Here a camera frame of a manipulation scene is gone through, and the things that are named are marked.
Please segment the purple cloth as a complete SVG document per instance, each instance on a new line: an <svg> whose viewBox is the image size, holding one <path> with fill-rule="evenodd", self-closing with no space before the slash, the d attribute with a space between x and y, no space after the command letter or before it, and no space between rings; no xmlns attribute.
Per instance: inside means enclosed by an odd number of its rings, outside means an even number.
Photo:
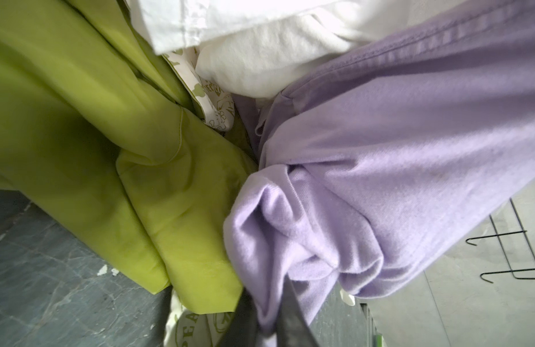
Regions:
<svg viewBox="0 0 535 347"><path fill-rule="evenodd" d="M535 1L465 1L318 67L265 106L226 251L273 332L418 276L535 178Z"/></svg>

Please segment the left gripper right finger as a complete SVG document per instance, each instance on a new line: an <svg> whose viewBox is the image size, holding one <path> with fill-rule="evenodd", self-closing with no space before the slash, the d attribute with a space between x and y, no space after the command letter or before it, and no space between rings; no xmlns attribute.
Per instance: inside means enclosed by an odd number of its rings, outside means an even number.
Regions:
<svg viewBox="0 0 535 347"><path fill-rule="evenodd" d="M283 281L281 304L276 319L277 347L318 347L288 276Z"/></svg>

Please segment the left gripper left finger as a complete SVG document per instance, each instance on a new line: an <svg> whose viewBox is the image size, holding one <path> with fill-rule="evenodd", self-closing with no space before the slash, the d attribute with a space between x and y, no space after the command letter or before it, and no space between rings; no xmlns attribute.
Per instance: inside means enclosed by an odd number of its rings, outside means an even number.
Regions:
<svg viewBox="0 0 535 347"><path fill-rule="evenodd" d="M244 289L233 320L218 341L217 347L255 347L258 332L256 306L250 293Z"/></svg>

